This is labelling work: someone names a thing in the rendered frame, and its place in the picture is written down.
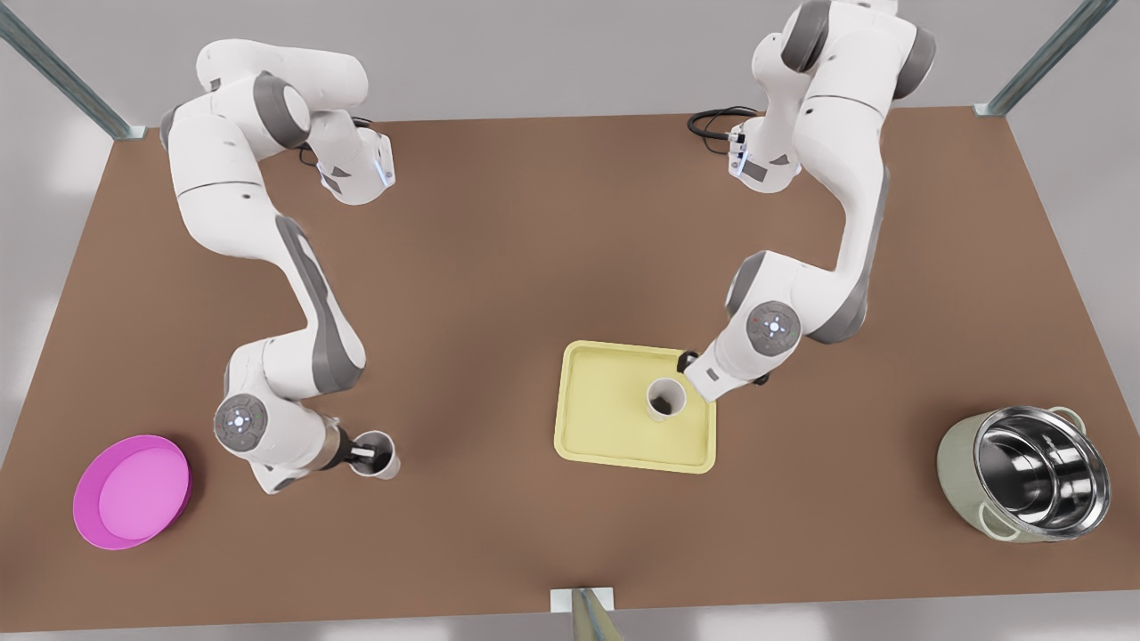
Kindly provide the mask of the white IKEA cup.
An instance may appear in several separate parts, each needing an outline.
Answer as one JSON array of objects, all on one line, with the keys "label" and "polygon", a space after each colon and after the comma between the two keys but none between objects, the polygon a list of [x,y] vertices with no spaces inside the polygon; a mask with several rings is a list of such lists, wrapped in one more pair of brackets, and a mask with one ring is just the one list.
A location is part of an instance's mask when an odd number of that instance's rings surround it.
[{"label": "white IKEA cup", "polygon": [[355,474],[381,480],[394,479],[402,466],[394,451],[394,441],[390,435],[381,431],[358,435],[347,464],[353,469]]},{"label": "white IKEA cup", "polygon": [[687,407],[689,395],[685,386],[676,378],[657,378],[645,391],[648,417],[663,422],[677,417]]}]

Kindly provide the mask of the pale yellow tray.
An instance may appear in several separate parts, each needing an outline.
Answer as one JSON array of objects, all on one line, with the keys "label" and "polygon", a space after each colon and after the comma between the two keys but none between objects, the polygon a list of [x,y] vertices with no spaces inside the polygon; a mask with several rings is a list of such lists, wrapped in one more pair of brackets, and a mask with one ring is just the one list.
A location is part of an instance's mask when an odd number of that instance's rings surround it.
[{"label": "pale yellow tray", "polygon": [[[679,350],[577,340],[559,374],[554,447],[567,461],[705,474],[716,461],[716,406],[677,373]],[[648,417],[645,391],[657,378],[687,389],[677,417]]]}]

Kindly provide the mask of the pink plastic bowl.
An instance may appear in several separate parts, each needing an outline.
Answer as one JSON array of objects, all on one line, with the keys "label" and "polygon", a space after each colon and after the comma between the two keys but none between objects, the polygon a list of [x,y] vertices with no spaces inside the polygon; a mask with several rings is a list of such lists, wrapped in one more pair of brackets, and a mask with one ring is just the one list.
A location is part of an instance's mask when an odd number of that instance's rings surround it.
[{"label": "pink plastic bowl", "polygon": [[72,500],[78,534],[101,550],[138,547],[184,514],[193,482],[176,443],[160,435],[113,443],[78,479]]}]

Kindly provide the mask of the green steel pot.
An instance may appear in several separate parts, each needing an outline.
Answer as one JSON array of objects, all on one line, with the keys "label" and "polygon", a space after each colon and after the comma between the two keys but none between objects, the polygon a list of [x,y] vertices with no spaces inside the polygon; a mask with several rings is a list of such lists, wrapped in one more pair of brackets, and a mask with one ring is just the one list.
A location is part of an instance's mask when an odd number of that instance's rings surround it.
[{"label": "green steel pot", "polygon": [[1077,539],[1112,505],[1106,463],[1070,407],[1011,406],[961,419],[940,438],[936,469],[948,505],[997,542]]}]

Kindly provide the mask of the silver frame post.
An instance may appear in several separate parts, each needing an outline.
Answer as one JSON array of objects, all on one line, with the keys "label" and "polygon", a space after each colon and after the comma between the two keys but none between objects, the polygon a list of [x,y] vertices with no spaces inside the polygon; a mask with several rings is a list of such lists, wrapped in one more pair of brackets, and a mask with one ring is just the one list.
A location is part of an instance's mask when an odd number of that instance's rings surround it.
[{"label": "silver frame post", "polygon": [[3,0],[0,0],[0,39],[10,44],[15,52],[19,52],[32,68],[36,68],[40,76],[60,90],[85,117],[100,127],[104,133],[108,133],[113,141],[141,141],[145,138],[145,125],[127,123]]},{"label": "silver frame post", "polygon": [[573,641],[624,641],[611,616],[614,589],[551,589],[549,612],[570,612]]},{"label": "silver frame post", "polygon": [[1039,46],[1037,52],[1034,52],[1031,59],[1026,60],[1017,73],[1013,73],[1013,78],[1005,81],[1005,86],[1002,86],[997,94],[990,98],[990,102],[974,104],[974,115],[976,117],[1008,117],[1013,106],[1018,105],[1031,92],[1031,89],[1039,86],[1039,81],[1045,78],[1047,73],[1054,68],[1054,65],[1062,60],[1062,57],[1070,52],[1070,49],[1078,44],[1078,41],[1086,36],[1088,32],[1094,29],[1096,24],[1102,21],[1107,13],[1112,13],[1112,8],[1118,3],[1119,0],[1080,1],[1078,8],[1070,13],[1070,16],[1062,21],[1058,29],[1054,29],[1054,33]]}]

